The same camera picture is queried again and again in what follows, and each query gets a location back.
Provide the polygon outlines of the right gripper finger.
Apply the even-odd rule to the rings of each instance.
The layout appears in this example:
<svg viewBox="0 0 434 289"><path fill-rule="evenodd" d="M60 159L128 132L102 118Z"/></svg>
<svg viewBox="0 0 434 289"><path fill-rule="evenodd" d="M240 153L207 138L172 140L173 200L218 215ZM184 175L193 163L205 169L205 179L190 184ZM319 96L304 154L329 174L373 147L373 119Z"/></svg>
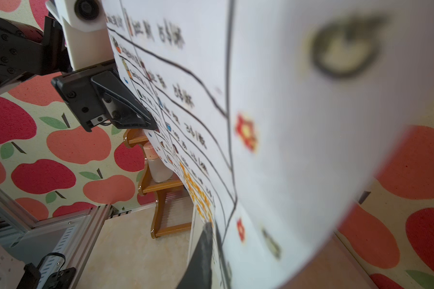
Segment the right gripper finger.
<svg viewBox="0 0 434 289"><path fill-rule="evenodd" d="M224 254L217 225L203 226L198 243L178 289L223 289Z"/></svg>

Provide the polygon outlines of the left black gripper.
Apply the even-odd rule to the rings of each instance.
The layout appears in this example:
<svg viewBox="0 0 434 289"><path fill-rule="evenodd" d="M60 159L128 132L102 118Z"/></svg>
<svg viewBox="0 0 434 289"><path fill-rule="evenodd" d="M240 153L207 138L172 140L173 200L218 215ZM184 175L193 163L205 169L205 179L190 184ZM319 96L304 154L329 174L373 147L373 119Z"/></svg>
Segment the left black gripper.
<svg viewBox="0 0 434 289"><path fill-rule="evenodd" d="M0 18L0 89L35 75L72 71L61 25L44 30ZM114 60L63 74L51 84L85 131L109 121L117 129L156 130L152 114L121 81Z"/></svg>

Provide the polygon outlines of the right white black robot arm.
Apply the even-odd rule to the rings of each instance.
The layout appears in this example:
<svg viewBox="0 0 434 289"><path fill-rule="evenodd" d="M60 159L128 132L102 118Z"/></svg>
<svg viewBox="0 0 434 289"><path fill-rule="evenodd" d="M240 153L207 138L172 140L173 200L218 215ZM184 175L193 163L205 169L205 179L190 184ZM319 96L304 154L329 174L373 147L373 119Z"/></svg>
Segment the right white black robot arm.
<svg viewBox="0 0 434 289"><path fill-rule="evenodd" d="M205 223L187 269L177 285L178 289L212 288L212 232L211 224ZM42 281L43 265L51 257L61 259L61 265L55 273ZM12 257L0 245L0 289L74 289L80 272L75 267L63 269L65 264L65 254L58 252L44 255L37 265L26 264Z"/></svg>

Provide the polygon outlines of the paper menu sheet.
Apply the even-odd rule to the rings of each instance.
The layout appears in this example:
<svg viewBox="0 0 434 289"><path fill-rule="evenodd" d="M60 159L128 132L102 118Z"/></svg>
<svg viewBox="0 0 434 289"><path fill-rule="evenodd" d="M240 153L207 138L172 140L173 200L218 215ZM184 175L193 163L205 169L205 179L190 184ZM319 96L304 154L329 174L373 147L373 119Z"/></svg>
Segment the paper menu sheet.
<svg viewBox="0 0 434 289"><path fill-rule="evenodd" d="M434 1L104 1L223 289L308 263L434 88Z"/></svg>

